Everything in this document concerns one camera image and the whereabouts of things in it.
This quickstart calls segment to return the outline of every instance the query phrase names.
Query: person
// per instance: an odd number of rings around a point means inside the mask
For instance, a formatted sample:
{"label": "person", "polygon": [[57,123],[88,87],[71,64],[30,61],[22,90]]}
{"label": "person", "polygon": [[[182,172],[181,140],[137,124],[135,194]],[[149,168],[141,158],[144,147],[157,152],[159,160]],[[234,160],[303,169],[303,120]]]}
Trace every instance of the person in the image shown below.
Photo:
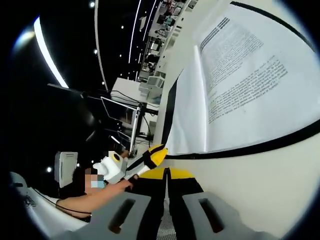
{"label": "person", "polygon": [[[125,151],[121,157],[125,158],[128,155],[129,152]],[[59,199],[56,202],[57,209],[78,219],[90,217],[92,211],[123,193],[127,187],[133,187],[132,183],[127,180],[121,180],[116,184],[106,184],[103,182],[103,176],[98,175],[97,170],[93,167],[86,168],[84,171],[78,169],[76,168],[73,172],[72,180],[83,189],[83,195]]]}

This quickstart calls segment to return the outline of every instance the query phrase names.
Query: white device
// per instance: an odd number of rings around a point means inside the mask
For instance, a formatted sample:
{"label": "white device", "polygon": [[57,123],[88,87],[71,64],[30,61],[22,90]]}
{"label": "white device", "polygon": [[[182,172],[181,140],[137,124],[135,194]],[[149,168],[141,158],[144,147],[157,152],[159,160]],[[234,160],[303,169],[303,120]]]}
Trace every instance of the white device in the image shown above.
{"label": "white device", "polygon": [[147,85],[150,87],[163,88],[164,78],[162,76],[150,76],[147,81]]}
{"label": "white device", "polygon": [[72,183],[72,175],[77,167],[78,153],[62,151],[55,155],[54,180],[59,183],[60,188]]}
{"label": "white device", "polygon": [[104,157],[101,162],[95,163],[93,168],[97,169],[97,174],[103,175],[103,179],[108,183],[116,184],[121,179],[129,180],[134,175],[140,176],[149,171],[150,168],[145,165],[143,157],[130,160],[130,164],[127,166],[128,159],[126,157],[122,158],[115,151],[109,151],[108,156]]}
{"label": "white device", "polygon": [[93,164],[93,168],[108,183],[116,184],[126,175],[127,162],[115,151],[109,151],[108,155],[101,162]]}

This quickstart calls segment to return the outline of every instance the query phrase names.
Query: computer monitor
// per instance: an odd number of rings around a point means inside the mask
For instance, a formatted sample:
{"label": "computer monitor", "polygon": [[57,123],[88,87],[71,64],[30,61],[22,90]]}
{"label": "computer monitor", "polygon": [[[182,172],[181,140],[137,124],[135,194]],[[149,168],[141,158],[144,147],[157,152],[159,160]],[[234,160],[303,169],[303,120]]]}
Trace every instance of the computer monitor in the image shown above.
{"label": "computer monitor", "polygon": [[129,149],[129,152],[132,153],[134,150],[134,144],[136,139],[136,131],[140,115],[140,106],[134,108],[123,103],[105,98],[103,96],[100,98],[103,103],[104,109],[110,118],[121,121],[122,125],[125,128],[132,128]]}
{"label": "computer monitor", "polygon": [[103,96],[101,97],[101,100],[109,118],[122,122],[124,127],[133,126],[137,111],[136,108],[113,101]]}

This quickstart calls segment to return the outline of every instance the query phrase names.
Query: paper sheet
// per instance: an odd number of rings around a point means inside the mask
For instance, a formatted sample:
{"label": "paper sheet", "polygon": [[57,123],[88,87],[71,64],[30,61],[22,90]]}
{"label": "paper sheet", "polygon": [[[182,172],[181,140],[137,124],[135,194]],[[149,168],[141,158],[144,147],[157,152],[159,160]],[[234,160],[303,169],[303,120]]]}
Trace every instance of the paper sheet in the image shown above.
{"label": "paper sheet", "polygon": [[320,119],[319,59],[294,32],[230,5],[199,36],[178,79],[169,154],[251,146]]}
{"label": "paper sheet", "polygon": [[166,143],[169,155],[205,152],[206,103],[198,48],[181,72],[175,95],[172,127]]}

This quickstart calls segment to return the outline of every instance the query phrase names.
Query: white equipment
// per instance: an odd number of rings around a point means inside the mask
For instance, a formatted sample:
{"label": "white equipment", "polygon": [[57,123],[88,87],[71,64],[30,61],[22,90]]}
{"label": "white equipment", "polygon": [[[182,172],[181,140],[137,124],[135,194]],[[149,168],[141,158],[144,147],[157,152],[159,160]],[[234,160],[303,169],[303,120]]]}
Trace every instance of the white equipment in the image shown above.
{"label": "white equipment", "polygon": [[[160,165],[168,152],[164,145],[159,145],[155,150],[150,149],[142,156],[129,160],[129,162],[128,158],[122,158],[115,151],[109,151],[108,156],[104,157],[101,162],[95,163],[93,168],[97,169],[97,174],[103,175],[103,179],[108,183],[116,184],[122,179],[129,180],[134,175],[140,176]],[[165,152],[164,155],[162,154],[163,157],[151,157],[152,154],[161,151]]]}
{"label": "white equipment", "polygon": [[54,180],[60,188],[72,183],[72,173],[77,167],[78,153],[71,151],[58,152],[54,161]]}

